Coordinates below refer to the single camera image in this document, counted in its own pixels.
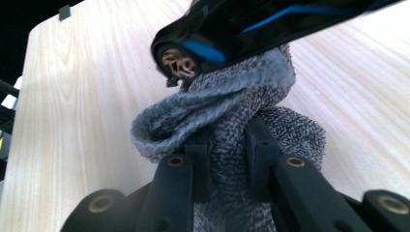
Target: knitted cloth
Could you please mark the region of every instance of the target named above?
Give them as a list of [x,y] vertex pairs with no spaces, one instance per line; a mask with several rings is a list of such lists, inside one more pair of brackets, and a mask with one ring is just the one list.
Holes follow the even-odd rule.
[[145,109],[132,122],[132,142],[158,162],[187,137],[208,126],[210,202],[194,204],[195,231],[275,231],[269,204],[248,198],[244,128],[255,114],[264,119],[284,153],[310,159],[320,169],[325,132],[309,118],[277,107],[295,82],[289,49],[264,54],[208,74]]

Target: wood grain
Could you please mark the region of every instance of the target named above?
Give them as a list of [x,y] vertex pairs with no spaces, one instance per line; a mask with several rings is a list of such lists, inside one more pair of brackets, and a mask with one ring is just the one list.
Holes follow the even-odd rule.
[[[87,194],[129,194],[155,165],[130,139],[131,121],[174,93],[149,54],[184,1],[87,0],[30,34],[0,231],[58,231]],[[336,189],[410,197],[408,3],[292,43],[297,84],[282,105],[327,131],[323,171]]]

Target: wooden surface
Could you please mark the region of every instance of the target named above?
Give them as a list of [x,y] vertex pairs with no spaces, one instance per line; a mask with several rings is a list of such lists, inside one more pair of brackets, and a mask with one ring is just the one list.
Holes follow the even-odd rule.
[[[135,115],[174,93],[149,44],[190,1],[86,0],[29,38],[0,231],[58,231],[103,188],[129,194],[155,165],[133,148]],[[282,105],[327,131],[325,177],[360,198],[367,189],[410,197],[409,3],[292,43],[297,84]]]

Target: gray knit fabric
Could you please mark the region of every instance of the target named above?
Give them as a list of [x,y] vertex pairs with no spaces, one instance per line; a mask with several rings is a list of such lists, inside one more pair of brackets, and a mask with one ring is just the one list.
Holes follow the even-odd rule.
[[320,169],[324,130],[294,111],[276,107],[295,82],[287,45],[200,75],[187,89],[145,109],[132,123],[140,154],[158,162],[199,128],[209,126],[211,200],[194,205],[195,231],[275,231],[268,204],[248,198],[244,128],[260,115],[283,152]]

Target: light wood tabletop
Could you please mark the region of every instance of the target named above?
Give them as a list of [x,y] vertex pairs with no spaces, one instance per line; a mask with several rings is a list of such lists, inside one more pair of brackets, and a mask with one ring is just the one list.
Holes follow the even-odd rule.
[[[98,189],[130,194],[156,166],[134,149],[133,118],[175,93],[155,68],[156,32],[190,0],[86,0],[30,34],[0,205],[0,231],[59,231]],[[360,199],[410,198],[410,3],[297,40],[297,83],[281,103],[327,131],[323,173]]]

